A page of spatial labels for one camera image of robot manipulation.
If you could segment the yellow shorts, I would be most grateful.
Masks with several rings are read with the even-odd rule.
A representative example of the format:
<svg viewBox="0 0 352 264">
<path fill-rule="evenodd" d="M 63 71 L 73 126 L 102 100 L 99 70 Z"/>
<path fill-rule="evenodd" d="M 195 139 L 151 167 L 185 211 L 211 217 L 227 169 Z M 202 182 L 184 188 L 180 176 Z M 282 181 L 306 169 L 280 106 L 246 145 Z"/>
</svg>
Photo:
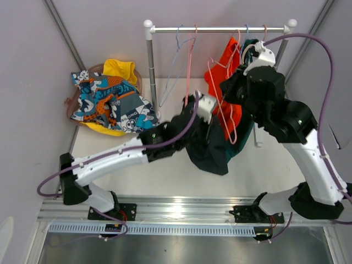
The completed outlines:
<svg viewBox="0 0 352 264">
<path fill-rule="evenodd" d="M 94 72 L 100 72 L 104 75 L 119 76 L 134 85 L 138 91 L 141 91 L 141 86 L 139 85 L 139 73 L 135 70 L 134 62 L 124 62 L 117 59 L 108 59 L 103 64 L 98 64 L 90 69 Z M 106 134 L 110 136 L 124 136 L 125 132 L 109 130 L 97 123 L 83 123 L 81 124 L 87 126 L 91 130 Z"/>
</svg>

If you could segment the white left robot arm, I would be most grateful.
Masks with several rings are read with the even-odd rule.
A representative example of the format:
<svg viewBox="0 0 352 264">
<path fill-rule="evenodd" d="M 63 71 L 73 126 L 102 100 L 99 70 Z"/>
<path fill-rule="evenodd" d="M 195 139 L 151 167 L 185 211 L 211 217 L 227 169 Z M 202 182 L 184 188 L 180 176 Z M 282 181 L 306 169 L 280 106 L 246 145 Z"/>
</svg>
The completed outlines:
<svg viewBox="0 0 352 264">
<path fill-rule="evenodd" d="M 62 154 L 59 177 L 63 203 L 66 206 L 87 204 L 100 211 L 105 219 L 115 219 L 119 215 L 116 194 L 93 182 L 125 167 L 173 156 L 198 137 L 200 126 L 211 121 L 213 108 L 209 100 L 194 102 L 171 121 L 91 157 L 74 158 L 70 153 Z"/>
</svg>

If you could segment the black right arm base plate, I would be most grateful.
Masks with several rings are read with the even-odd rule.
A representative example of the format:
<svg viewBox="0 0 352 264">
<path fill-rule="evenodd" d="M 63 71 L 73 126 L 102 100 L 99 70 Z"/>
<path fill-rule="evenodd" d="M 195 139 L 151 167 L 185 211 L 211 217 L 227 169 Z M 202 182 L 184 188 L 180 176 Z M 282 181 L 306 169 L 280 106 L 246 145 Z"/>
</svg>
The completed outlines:
<svg viewBox="0 0 352 264">
<path fill-rule="evenodd" d="M 261 209 L 249 205 L 233 206 L 229 214 L 234 217 L 235 223 L 283 224 L 285 222 L 282 213 L 268 215 Z"/>
</svg>

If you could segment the teal green shorts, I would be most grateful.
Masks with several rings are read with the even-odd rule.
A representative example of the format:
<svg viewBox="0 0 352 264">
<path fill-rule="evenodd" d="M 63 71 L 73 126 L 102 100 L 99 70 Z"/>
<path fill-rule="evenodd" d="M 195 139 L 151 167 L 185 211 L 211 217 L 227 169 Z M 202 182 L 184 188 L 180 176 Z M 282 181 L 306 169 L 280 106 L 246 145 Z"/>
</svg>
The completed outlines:
<svg viewBox="0 0 352 264">
<path fill-rule="evenodd" d="M 253 58 L 252 58 L 252 55 L 250 54 L 249 48 L 247 47 L 249 45 L 254 45 L 258 41 L 259 41 L 258 39 L 253 38 L 253 39 L 247 39 L 244 42 L 243 50 L 241 53 L 240 65 L 248 66 L 250 63 L 252 63 Z M 254 121 L 251 115 L 249 115 L 244 110 L 242 110 L 240 121 L 235 122 L 235 124 L 236 124 L 237 141 L 235 142 L 234 145 L 232 145 L 229 141 L 227 141 L 226 143 L 227 145 L 226 145 L 225 155 L 227 158 L 227 162 L 229 162 L 233 157 L 238 155 L 243 150 L 248 140 L 248 137 L 250 136 L 252 128 L 254 126 Z"/>
</svg>

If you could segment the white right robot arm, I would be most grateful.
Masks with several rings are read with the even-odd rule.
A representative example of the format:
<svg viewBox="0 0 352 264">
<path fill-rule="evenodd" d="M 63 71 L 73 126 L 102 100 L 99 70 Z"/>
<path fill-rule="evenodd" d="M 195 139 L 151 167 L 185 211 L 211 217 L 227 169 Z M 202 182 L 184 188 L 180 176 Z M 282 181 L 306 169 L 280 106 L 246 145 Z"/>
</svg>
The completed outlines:
<svg viewBox="0 0 352 264">
<path fill-rule="evenodd" d="M 332 179 L 318 146 L 314 114 L 303 102 L 285 98 L 284 75 L 270 66 L 248 73 L 240 67 L 220 88 L 226 102 L 240 105 L 286 148 L 305 178 L 289 190 L 261 193 L 251 205 L 252 218 L 263 222 L 276 213 L 296 212 L 306 219 L 338 223 L 344 211 L 342 190 L 351 190 L 351 184 Z"/>
</svg>

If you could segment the dark navy shorts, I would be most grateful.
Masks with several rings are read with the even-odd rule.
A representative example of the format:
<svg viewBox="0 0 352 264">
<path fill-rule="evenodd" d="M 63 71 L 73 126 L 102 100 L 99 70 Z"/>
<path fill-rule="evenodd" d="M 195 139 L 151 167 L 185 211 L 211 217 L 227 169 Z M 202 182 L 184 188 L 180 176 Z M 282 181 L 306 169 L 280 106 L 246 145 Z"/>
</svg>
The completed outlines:
<svg viewBox="0 0 352 264">
<path fill-rule="evenodd" d="M 196 139 L 186 147 L 186 151 L 198 169 L 220 176 L 228 173 L 226 139 L 217 116 L 212 117 L 210 124 L 200 124 Z"/>
</svg>

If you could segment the patterned blue orange shorts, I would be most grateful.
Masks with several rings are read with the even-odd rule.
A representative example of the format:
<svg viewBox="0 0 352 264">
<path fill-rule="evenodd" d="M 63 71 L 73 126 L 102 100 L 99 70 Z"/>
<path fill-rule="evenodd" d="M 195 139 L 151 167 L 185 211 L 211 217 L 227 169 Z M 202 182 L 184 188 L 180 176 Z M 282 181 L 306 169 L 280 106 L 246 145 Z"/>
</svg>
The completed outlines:
<svg viewBox="0 0 352 264">
<path fill-rule="evenodd" d="M 126 134 L 159 124 L 152 103 L 124 78 L 88 70 L 71 73 L 71 78 L 76 91 L 67 109 L 69 119 Z"/>
</svg>

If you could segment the pink wire hanger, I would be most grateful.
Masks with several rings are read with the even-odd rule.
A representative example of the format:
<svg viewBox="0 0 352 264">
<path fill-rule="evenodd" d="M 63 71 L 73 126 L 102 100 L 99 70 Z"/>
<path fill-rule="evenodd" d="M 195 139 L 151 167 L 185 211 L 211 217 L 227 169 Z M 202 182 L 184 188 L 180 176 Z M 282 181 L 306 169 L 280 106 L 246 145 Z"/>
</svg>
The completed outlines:
<svg viewBox="0 0 352 264">
<path fill-rule="evenodd" d="M 223 99 L 224 92 L 220 84 L 229 79 L 240 65 L 240 43 L 230 37 L 219 60 L 209 58 L 204 80 L 208 84 L 208 93 L 216 98 L 217 107 L 213 114 L 219 118 L 225 139 L 232 145 L 237 142 L 237 126 L 241 121 L 242 109 L 238 104 Z"/>
<path fill-rule="evenodd" d="M 263 24 L 263 28 L 264 28 L 264 31 L 263 31 L 264 35 L 263 35 L 262 41 L 265 41 L 266 37 L 267 37 L 267 34 L 268 34 L 268 29 L 267 29 L 266 24 Z"/>
<path fill-rule="evenodd" d="M 188 97 L 189 97 L 189 91 L 190 91 L 190 75 L 191 75 L 191 65 L 192 65 L 192 55 L 193 55 L 193 49 L 195 46 L 195 42 L 197 40 L 197 25 L 195 25 L 195 35 L 191 37 L 191 34 L 189 34 L 191 40 L 189 42 L 189 49 L 188 49 L 188 68 L 187 68 L 187 76 L 186 76 L 186 94 L 185 94 L 185 101 L 184 105 L 187 106 L 188 104 Z"/>
</svg>

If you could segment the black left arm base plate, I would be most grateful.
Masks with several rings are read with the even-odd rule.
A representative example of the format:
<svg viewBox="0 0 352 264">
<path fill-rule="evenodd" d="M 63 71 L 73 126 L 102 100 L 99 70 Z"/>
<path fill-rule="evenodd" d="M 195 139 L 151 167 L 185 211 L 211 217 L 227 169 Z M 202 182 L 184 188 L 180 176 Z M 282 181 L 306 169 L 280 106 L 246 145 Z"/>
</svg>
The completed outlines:
<svg viewBox="0 0 352 264">
<path fill-rule="evenodd" d="M 119 209 L 112 209 L 108 212 L 105 212 L 106 215 L 118 219 L 120 221 L 135 221 L 137 213 L 137 204 L 135 203 L 120 203 Z M 97 220 L 97 221 L 108 221 L 109 218 L 102 216 L 97 213 L 92 207 L 90 207 L 88 220 Z"/>
</svg>

